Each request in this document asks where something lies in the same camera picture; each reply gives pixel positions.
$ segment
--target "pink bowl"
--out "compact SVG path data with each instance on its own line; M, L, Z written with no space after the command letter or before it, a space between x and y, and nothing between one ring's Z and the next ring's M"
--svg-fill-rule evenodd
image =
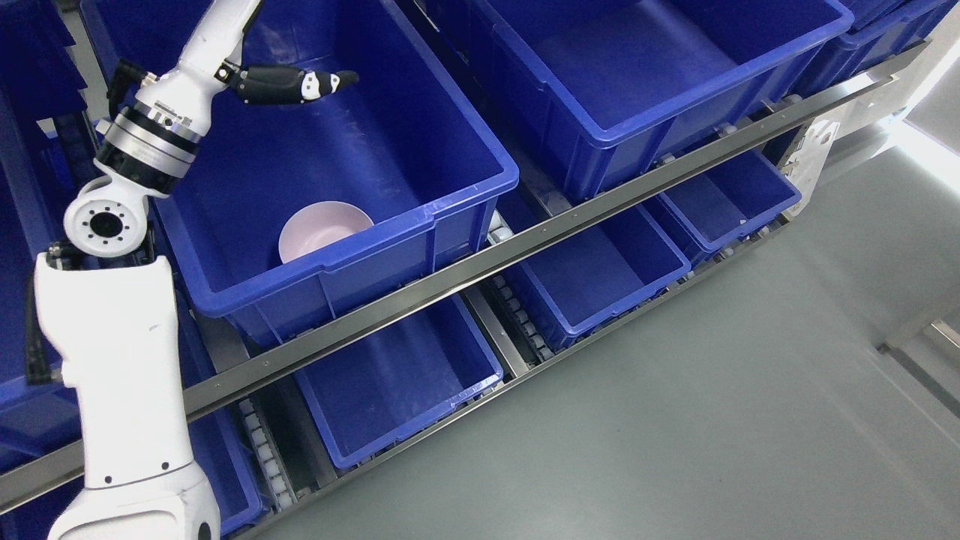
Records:
M280 260L284 263L313 253L373 226L361 209L339 201L323 201L301 209L280 233Z

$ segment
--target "shelf rack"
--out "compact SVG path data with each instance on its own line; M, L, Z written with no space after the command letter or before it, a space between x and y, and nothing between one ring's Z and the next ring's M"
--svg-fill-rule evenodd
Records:
M435 32L429 21L416 11L411 0L400 3L405 11L416 19L421 17L420 29ZM887 86L896 80L895 74L910 65L928 45L928 42L895 56L884 63L865 71L848 81L828 88L807 99L788 99L768 108L766 115L744 123L739 129L724 134L711 144L671 160L660 167L603 193L577 207L565 204L553 197L538 197L542 201L543 216L546 218L535 228L516 234L469 258L462 259L426 278L412 282L366 306L347 313L334 321L309 331L298 338L272 349L248 361L239 363L219 375L200 384L187 388L184 400L189 420L196 420L222 406L240 401L251 393L260 390L292 373L321 360L350 343L383 329L394 322L424 309L451 295L462 293L471 312L480 324L484 335L491 341L494 351L504 364L508 378L493 391L464 406L438 424L424 430L411 439L396 445L389 451L352 469L339 477L328 475L328 482L321 488L300 497L289 509L265 518L260 525L240 535L240 538L256 536L260 531L277 521L302 511L312 503L322 499L353 479L414 447L423 439L443 430L451 424L488 404L506 392L543 373L561 361L575 356L590 344L604 338L613 331L636 320L643 313L658 307L681 294L698 282L707 279L725 268L732 260L740 258L758 246L773 238L788 224L781 216L764 233L755 234L743 243L733 247L725 255L701 265L687 278L671 286L658 298L647 302L619 319L609 323L570 348L559 351L555 356L541 363L531 363L517 344L510 339L504 325L496 317L491 303L483 295L481 284L503 269L531 255L549 248L576 233L593 227L619 212L692 178L711 167L735 156L756 148L772 138L786 134L804 126L812 119L841 107L850 101ZM529 192L542 195L543 175L532 168L529 158L523 155L516 145L505 141L508 149L521 166L521 179ZM36 497L39 497L83 474L83 444L76 442L60 450L38 458L17 469L0 476L0 513L10 511Z

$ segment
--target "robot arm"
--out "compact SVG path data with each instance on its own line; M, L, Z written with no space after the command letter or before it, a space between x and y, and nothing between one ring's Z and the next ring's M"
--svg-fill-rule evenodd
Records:
M84 490L57 519L51 540L220 536L219 508L187 431L169 263L161 257L83 270L75 259L152 252L144 241L147 198L168 197L184 177L218 93L232 88L250 104L297 104L357 82L348 71L242 67L244 35L262 1L214 0L162 77L128 62L118 67L111 108L127 94L125 78L142 84L135 104L111 112L94 161L104 176L85 186L64 216L70 242L36 261L36 320L63 357L64 384L77 389L84 435ZM31 371L38 381L49 380L41 353L38 337L28 336L28 366L45 367Z
M241 66L243 40L263 0L215 0L177 66L157 77L124 62L109 93L113 123L94 164L104 176L67 209L71 242L101 258L127 255L147 231L147 198L169 197L210 130L213 98L232 88L252 105L300 104L358 81L352 71L315 73L292 65ZM117 112L132 83L135 103Z

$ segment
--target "gray floor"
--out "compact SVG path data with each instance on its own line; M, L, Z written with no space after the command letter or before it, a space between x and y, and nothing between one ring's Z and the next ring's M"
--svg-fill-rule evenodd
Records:
M874 350L958 282L960 196L891 150L714 280L262 537L960 538L960 423Z
M70 35L77 41L77 45L70 48L70 53L73 55L77 68L80 69L80 74L84 76L86 81L84 99L89 107L87 113L91 119L103 118L108 114L107 82L104 81L100 64L97 63L97 57L93 54L93 48L86 36L80 13L77 11L64 13L63 21L66 23L67 29L70 30Z

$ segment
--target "metal frame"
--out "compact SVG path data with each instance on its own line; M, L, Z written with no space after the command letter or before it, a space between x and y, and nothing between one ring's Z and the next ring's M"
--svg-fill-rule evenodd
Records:
M380 300L360 307L319 329L307 332L293 341L186 389L184 399L188 418L196 420L224 405L236 402L354 341L383 329L450 295L464 291L508 266L593 227L619 212L630 209L719 163L755 148L771 138L783 135L829 110L843 106L852 100L889 85L895 80L893 74L901 71L915 60L926 45L927 43L921 43L845 83L829 88L817 95L783 108L774 108L775 111L765 118L746 125L700 150L691 152L677 160L672 160L621 187L604 193L578 207L563 211L533 229L519 233L472 257L456 262ZM736 252L738 254L743 253L747 249L753 249L759 243L762 243L762 241L751 242L744 245L743 249L736 250ZM656 301L644 305L644 307L610 324L591 338L561 352L553 360L519 375L513 382L502 386L492 394L461 409L440 424L425 430L386 454L377 457L357 472L370 470L379 463L409 449L427 436L470 414L491 399L519 386L521 382L542 373L546 368L574 355L590 343L634 320L643 312L659 306L679 292L687 290L690 286L699 282L700 279L712 274L713 267L711 265L706 271L695 275L692 279L667 292ZM10 471L0 477L0 513L7 512L39 497L71 479L79 477L82 473L82 442L66 446ZM269 518L264 525L274 523L279 516L289 515L291 512L307 506L309 502L315 501L322 493L343 485L345 480L356 476L356 474L352 474L334 481L322 492L308 496L290 510ZM261 527L257 527L248 535L255 534L260 529Z
M506 370L506 374L511 379L517 379L529 373L530 366L516 349L514 341L507 335L507 330L497 320L480 288L475 285L464 291L462 296L473 318L480 324L484 337L490 342L493 353Z
M904 350L908 342L922 334L938 351L960 366L960 332L944 321L944 317L958 308L960 308L960 286L941 294L933 305L890 333L883 344L876 349L896 360L947 410L960 418L960 395L945 388L940 380L928 373Z

